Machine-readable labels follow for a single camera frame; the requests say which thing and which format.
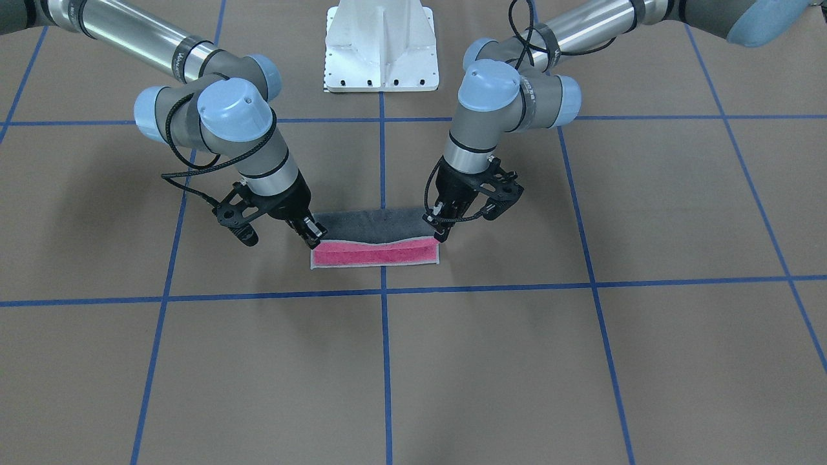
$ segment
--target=white base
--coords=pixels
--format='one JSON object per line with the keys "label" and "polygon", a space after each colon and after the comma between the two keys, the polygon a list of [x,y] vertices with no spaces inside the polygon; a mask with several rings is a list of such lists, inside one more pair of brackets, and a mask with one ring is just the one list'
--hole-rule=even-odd
{"label": "white base", "polygon": [[[327,31],[339,7],[327,11]],[[430,40],[433,46],[408,48],[395,60],[390,59],[384,66],[378,61],[366,59],[354,47],[327,47],[324,61],[324,90],[326,92],[422,92],[436,90],[439,87],[439,68],[437,66],[437,47],[433,28],[433,11],[423,7],[423,12],[431,26]],[[389,48],[384,42],[389,38],[388,31],[404,31],[395,25],[385,24],[377,28],[377,41],[380,46]]]}

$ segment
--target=white mounting bracket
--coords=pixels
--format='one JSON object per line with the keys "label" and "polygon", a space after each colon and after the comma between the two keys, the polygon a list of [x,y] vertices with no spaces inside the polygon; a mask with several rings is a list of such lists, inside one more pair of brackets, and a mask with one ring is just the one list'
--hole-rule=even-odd
{"label": "white mounting bracket", "polygon": [[439,86],[433,11],[419,0],[341,0],[327,11],[330,92],[412,92]]}

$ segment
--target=blue joint cap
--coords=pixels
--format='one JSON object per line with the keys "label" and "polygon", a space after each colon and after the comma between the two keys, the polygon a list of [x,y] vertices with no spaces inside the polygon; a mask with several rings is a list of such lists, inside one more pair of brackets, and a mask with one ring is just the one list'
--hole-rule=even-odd
{"label": "blue joint cap", "polygon": [[457,97],[475,112],[507,107],[519,94],[519,72],[502,61],[477,60],[468,67]]}
{"label": "blue joint cap", "polygon": [[158,99],[158,94],[161,90],[166,89],[163,86],[156,85],[144,89],[138,94],[135,99],[135,107],[132,109],[132,115],[135,116],[135,124],[144,136],[149,137],[153,141],[164,142],[164,138],[158,129],[158,122],[155,119],[155,101]]}
{"label": "blue joint cap", "polygon": [[246,79],[217,81],[198,97],[201,123],[230,142],[254,141],[270,129],[273,113],[258,89]]}
{"label": "blue joint cap", "polygon": [[248,56],[258,63],[261,72],[264,73],[264,78],[267,82],[266,98],[269,102],[281,92],[281,74],[279,73],[279,69],[272,60],[264,55],[254,54]]}
{"label": "blue joint cap", "polygon": [[462,69],[467,70],[471,63],[476,61],[476,57],[480,55],[482,48],[490,44],[491,42],[496,42],[494,39],[490,39],[489,37],[483,37],[481,39],[477,39],[472,43],[468,49],[466,50],[465,55],[462,57]]}
{"label": "blue joint cap", "polygon": [[558,76],[563,86],[563,97],[560,101],[560,112],[550,127],[566,126],[580,114],[583,105],[583,92],[580,85],[568,76]]}
{"label": "blue joint cap", "polygon": [[732,26],[727,42],[746,47],[764,46],[784,33],[812,0],[757,0]]}

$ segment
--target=gray cloth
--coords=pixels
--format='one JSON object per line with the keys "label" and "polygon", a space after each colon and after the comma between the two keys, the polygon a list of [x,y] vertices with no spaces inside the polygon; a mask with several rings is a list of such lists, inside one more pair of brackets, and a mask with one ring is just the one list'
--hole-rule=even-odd
{"label": "gray cloth", "polygon": [[433,228],[422,219],[424,213],[424,209],[385,209],[316,213],[314,217],[327,228],[325,240],[384,244],[432,236]]}

